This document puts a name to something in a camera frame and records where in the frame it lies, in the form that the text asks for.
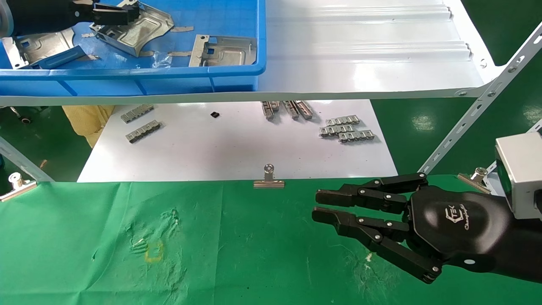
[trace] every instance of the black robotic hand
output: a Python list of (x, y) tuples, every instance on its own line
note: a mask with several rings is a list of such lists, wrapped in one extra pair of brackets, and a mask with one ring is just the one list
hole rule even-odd
[(0, 35), (23, 36), (65, 30), (79, 22), (125, 26), (139, 17), (137, 0), (122, 7), (100, 0), (5, 0), (0, 6)]
[[(409, 200), (400, 195), (408, 192), (414, 192)], [(425, 283), (441, 274), (442, 265), (542, 283), (542, 221), (515, 219), (504, 197), (449, 192), (417, 173), (319, 190), (316, 201), (403, 214), (401, 222), (315, 207), (312, 219)], [(405, 240), (408, 248), (400, 244)]]

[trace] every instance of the green floor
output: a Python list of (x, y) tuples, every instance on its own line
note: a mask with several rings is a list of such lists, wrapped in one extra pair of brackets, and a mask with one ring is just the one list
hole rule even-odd
[[(493, 60), (504, 65), (542, 21), (542, 1), (463, 0)], [(497, 137), (527, 131), (542, 118), (542, 53), (504, 90), (466, 135), (433, 170), (433, 174), (471, 172), (494, 160)], [(400, 174), (417, 171), (474, 99), (373, 100), (380, 127)], [(0, 110), (0, 136), (57, 181), (76, 181), (90, 148), (71, 129), (60, 107), (41, 113), (22, 109), (34, 122), (21, 124), (9, 109)], [(16, 170), (7, 165), (6, 173)]]

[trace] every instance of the white table surface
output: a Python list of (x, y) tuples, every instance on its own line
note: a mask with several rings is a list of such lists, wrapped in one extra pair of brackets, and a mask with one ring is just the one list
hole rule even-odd
[[(159, 104), (129, 124), (120, 116), (136, 106), (117, 106), (78, 182), (261, 180), (267, 163), (277, 179), (397, 175), (369, 100), (308, 103), (311, 121), (292, 120), (281, 105), (271, 122), (260, 102)], [(347, 115), (357, 115), (357, 129), (376, 138), (341, 144), (318, 136), (324, 119)], [(126, 140), (154, 119), (162, 129), (134, 144)]]

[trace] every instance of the yellow cloth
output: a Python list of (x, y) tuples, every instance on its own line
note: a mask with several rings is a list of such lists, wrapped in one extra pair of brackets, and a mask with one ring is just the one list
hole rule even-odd
[(114, 108), (113, 105), (62, 106), (75, 133), (85, 137), (92, 148)]

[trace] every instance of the metal scrap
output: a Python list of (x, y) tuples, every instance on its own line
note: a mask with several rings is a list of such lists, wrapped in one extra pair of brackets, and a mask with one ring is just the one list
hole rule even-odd
[(172, 32), (188, 32), (193, 30), (194, 27), (174, 27), (171, 29)]

